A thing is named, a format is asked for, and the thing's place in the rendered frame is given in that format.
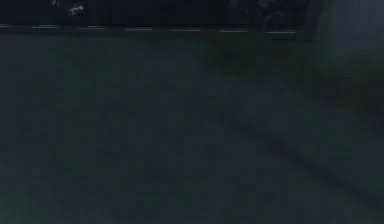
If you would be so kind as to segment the black cupboard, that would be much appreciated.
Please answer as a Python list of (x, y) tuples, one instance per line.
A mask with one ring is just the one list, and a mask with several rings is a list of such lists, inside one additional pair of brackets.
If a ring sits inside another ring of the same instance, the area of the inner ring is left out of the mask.
[(0, 0), (0, 34), (241, 33), (309, 40), (322, 0)]

